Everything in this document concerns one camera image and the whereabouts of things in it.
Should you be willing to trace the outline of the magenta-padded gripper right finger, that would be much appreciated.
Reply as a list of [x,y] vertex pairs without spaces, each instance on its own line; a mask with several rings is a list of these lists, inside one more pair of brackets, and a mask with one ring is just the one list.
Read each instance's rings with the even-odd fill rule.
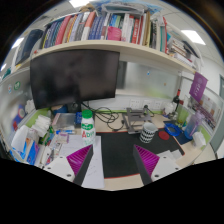
[[144,185],[180,170],[167,155],[158,156],[138,145],[133,146],[133,156]]

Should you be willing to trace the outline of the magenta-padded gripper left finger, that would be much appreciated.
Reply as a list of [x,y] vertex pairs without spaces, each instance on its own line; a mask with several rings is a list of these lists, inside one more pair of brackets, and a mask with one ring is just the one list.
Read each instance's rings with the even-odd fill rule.
[[93,146],[85,146],[68,156],[58,156],[44,170],[81,186],[93,156]]

